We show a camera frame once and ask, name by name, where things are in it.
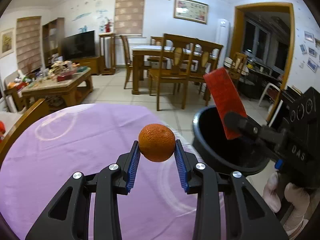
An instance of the window blind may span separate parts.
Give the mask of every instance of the window blind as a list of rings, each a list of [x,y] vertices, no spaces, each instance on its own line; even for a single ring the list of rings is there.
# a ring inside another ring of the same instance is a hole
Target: window blind
[[[41,16],[17,19],[16,53],[18,68],[26,74],[42,65],[40,54]]]
[[[116,34],[142,34],[144,2],[145,0],[116,0]]]

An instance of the picture frame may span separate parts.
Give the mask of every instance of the picture frame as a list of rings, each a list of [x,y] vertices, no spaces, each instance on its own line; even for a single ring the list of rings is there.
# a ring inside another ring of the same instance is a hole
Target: picture frame
[[[311,41],[311,42],[314,42],[315,41],[315,37],[313,36],[313,33],[308,33],[308,32],[304,32],[304,38],[307,40],[307,41]]]
[[[320,49],[320,40],[315,38],[315,41],[316,41],[316,48]]]
[[[309,68],[312,69],[312,71],[314,73],[317,72],[317,69],[318,69],[319,66],[311,58],[308,59],[307,65],[308,65]]]
[[[173,17],[207,24],[209,5],[193,0],[174,0]]]
[[[314,49],[310,47],[308,49],[309,49],[309,55],[311,55],[312,57],[317,57],[317,52]]]
[[[14,52],[15,28],[1,31],[0,33],[0,57],[5,57]]]
[[[300,49],[301,49],[303,55],[308,53],[306,46],[304,44],[300,44]]]

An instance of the tv stand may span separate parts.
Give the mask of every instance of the tv stand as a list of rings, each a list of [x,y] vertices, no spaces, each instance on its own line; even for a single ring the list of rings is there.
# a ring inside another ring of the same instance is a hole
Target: tv stand
[[[80,66],[88,66],[91,68],[92,75],[100,74],[100,57],[82,57],[72,59],[72,62],[80,63]]]

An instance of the orange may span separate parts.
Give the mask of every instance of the orange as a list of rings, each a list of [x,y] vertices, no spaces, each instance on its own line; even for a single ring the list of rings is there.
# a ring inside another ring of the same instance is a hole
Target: orange
[[[139,133],[140,152],[152,162],[164,162],[169,159],[175,145],[173,132],[162,124],[148,124]]]

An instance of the white glove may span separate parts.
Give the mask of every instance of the white glove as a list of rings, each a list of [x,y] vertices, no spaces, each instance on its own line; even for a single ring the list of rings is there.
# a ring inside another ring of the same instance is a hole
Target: white glove
[[[277,213],[281,208],[281,201],[276,194],[279,182],[278,173],[273,173],[263,189],[263,199],[269,208]],[[304,215],[310,203],[310,196],[303,188],[299,188],[292,183],[288,183],[284,190],[284,197],[294,206],[294,209],[283,227],[290,239],[295,239],[302,231],[308,220],[304,219]]]

